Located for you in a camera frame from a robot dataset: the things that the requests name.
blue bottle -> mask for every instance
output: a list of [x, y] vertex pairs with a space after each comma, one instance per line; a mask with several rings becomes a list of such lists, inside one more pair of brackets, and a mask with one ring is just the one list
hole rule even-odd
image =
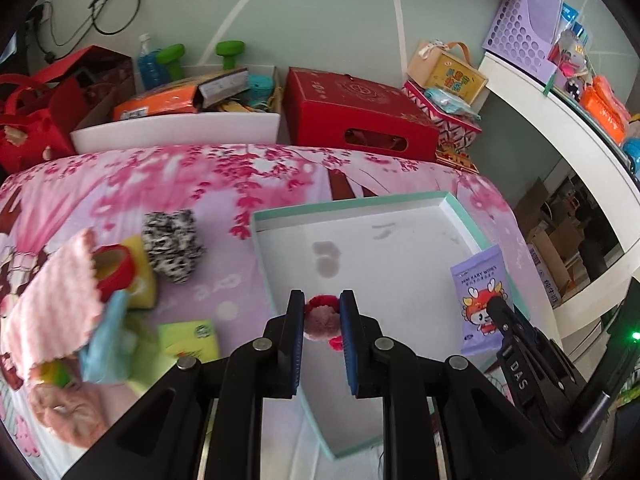
[[156, 54], [158, 54], [159, 49], [150, 49], [150, 39], [150, 34], [140, 36], [141, 47], [140, 55], [138, 56], [138, 68], [140, 69], [140, 77], [145, 90], [151, 90], [170, 81], [168, 74], [164, 73], [163, 67], [156, 63]]

orange bag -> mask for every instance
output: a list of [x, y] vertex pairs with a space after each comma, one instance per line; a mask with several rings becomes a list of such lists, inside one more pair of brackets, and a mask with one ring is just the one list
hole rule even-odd
[[618, 114], [607, 106], [593, 86], [587, 86], [584, 89], [580, 104], [620, 146], [625, 140], [625, 126]]
[[626, 106], [614, 95], [611, 85], [607, 78], [603, 75], [597, 75], [593, 78], [593, 88], [597, 92], [600, 99], [602, 99], [609, 109], [613, 111], [620, 122], [624, 124], [624, 129], [626, 131], [626, 127], [631, 120], [631, 114], [626, 109]]

pink towel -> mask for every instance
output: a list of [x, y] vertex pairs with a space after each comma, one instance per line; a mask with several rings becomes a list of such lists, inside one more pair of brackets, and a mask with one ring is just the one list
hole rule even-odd
[[91, 229], [73, 236], [46, 261], [9, 314], [2, 348], [20, 377], [28, 380], [37, 365], [82, 348], [100, 321], [104, 304], [96, 288], [94, 245]]
[[91, 447], [107, 431], [100, 394], [91, 384], [79, 390], [36, 384], [29, 392], [29, 404], [40, 424], [74, 446]]

light blue glove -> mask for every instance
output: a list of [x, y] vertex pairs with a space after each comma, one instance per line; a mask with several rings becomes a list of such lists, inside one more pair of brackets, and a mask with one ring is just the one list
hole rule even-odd
[[128, 301], [126, 290], [116, 290], [111, 295], [100, 324], [78, 352], [83, 381], [115, 384], [129, 377], [137, 336], [122, 327]]

orange package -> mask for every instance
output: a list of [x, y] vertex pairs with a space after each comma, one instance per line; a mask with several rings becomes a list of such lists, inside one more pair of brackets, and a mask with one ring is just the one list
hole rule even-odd
[[580, 104], [603, 127], [617, 145], [625, 140], [625, 127], [620, 117], [601, 99], [593, 86], [584, 89]]
[[614, 95], [607, 78], [603, 75], [597, 75], [593, 78], [593, 87], [599, 97], [606, 102], [607, 106], [609, 106], [609, 108], [620, 118], [620, 121], [625, 125], [626, 130], [626, 125], [631, 120], [631, 114], [626, 109], [626, 106]]
[[249, 72], [246, 68], [180, 79], [116, 106], [113, 120], [159, 114], [195, 114], [248, 88]]

